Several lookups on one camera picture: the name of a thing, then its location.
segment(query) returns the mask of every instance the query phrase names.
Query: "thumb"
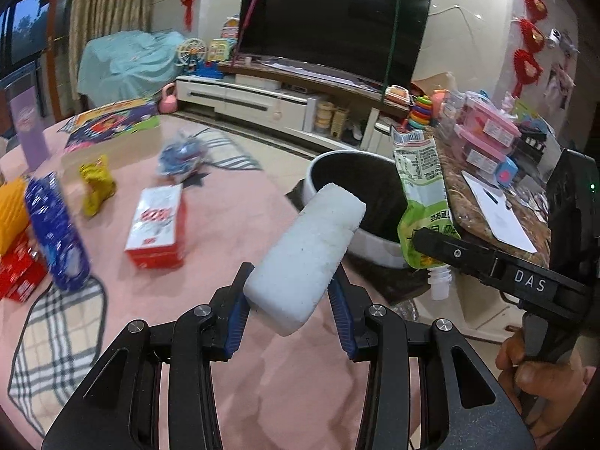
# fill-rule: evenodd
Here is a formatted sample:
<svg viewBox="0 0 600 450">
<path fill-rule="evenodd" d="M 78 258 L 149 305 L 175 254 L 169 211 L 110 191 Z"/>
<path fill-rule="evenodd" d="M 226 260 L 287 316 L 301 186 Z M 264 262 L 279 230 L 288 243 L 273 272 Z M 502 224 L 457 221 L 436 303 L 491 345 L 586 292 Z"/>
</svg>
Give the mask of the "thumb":
<svg viewBox="0 0 600 450">
<path fill-rule="evenodd" d="M 581 391 L 583 379 L 568 364 L 524 362 L 517 369 L 515 383 L 529 394 L 561 401 Z"/>
</svg>

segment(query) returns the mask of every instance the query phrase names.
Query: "white foam block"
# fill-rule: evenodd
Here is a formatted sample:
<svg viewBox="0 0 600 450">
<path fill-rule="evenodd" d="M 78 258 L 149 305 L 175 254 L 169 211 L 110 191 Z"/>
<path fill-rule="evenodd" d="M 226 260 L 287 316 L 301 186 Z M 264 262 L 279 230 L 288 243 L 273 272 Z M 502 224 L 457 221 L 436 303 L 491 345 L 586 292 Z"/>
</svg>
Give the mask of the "white foam block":
<svg viewBox="0 0 600 450">
<path fill-rule="evenodd" d="M 365 209 L 352 193 L 327 184 L 250 274 L 244 294 L 279 335 L 291 335 L 313 314 Z"/>
</svg>

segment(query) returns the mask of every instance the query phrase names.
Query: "red box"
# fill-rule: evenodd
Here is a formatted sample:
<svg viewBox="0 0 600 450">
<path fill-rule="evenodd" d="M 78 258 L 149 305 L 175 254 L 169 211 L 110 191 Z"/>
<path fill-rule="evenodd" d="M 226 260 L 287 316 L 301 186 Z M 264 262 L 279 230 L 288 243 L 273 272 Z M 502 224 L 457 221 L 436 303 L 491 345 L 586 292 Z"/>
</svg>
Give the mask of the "red box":
<svg viewBox="0 0 600 450">
<path fill-rule="evenodd" d="M 24 303 L 48 270 L 29 245 L 26 231 L 21 232 L 8 252 L 0 258 L 0 298 Z"/>
<path fill-rule="evenodd" d="M 142 269 L 181 267 L 186 207 L 181 184 L 142 191 L 125 252 Z"/>
</svg>

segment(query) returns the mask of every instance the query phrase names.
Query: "metal bolt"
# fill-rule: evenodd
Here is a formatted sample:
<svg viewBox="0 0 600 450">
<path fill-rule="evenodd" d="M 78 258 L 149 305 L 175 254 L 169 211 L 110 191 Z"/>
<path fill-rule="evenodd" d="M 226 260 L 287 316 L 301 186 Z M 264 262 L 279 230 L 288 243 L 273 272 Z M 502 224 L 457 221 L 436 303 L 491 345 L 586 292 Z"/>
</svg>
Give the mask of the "metal bolt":
<svg viewBox="0 0 600 450">
<path fill-rule="evenodd" d="M 194 314 L 196 316 L 208 316 L 211 314 L 212 308 L 209 305 L 198 305 L 194 308 Z"/>
<path fill-rule="evenodd" d="M 386 313 L 386 309 L 382 305 L 371 305 L 369 306 L 369 313 L 373 316 L 383 316 Z"/>
<path fill-rule="evenodd" d="M 144 322 L 142 320 L 133 320 L 127 325 L 127 329 L 130 333 L 139 333 L 144 329 Z"/>
<path fill-rule="evenodd" d="M 436 326 L 443 332 L 449 332 L 454 325 L 452 324 L 452 321 L 446 320 L 446 318 L 440 318 L 436 321 Z"/>
</svg>

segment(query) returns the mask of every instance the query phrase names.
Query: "black tv screen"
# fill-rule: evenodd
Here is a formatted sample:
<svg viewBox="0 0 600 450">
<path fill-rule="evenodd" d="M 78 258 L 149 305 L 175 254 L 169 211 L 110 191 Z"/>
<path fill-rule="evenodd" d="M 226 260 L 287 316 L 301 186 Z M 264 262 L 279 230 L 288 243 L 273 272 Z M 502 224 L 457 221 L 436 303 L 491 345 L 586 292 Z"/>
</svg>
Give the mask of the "black tv screen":
<svg viewBox="0 0 600 450">
<path fill-rule="evenodd" d="M 242 0 L 241 24 L 252 0 Z M 400 0 L 388 84 L 408 87 L 431 0 Z M 257 0 L 239 51 L 341 69 L 383 83 L 396 0 Z"/>
</svg>

